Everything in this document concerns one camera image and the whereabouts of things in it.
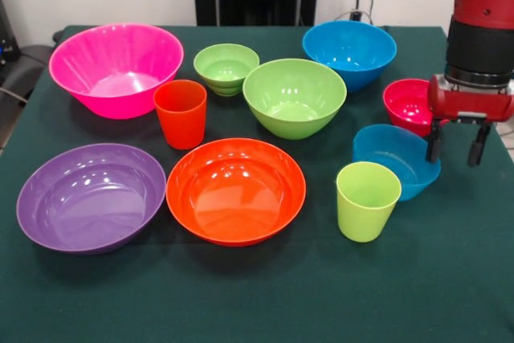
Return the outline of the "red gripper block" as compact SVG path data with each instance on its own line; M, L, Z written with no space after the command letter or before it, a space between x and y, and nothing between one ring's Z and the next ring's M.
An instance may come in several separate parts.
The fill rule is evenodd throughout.
M469 88L453 84L443 75L429 80L427 92L433 119L427 139L426 160L436 163L442 145L442 120L485 120L471 143L467 164L478 166L491 132L491 122L505 122L513 116L513 80L502 88Z

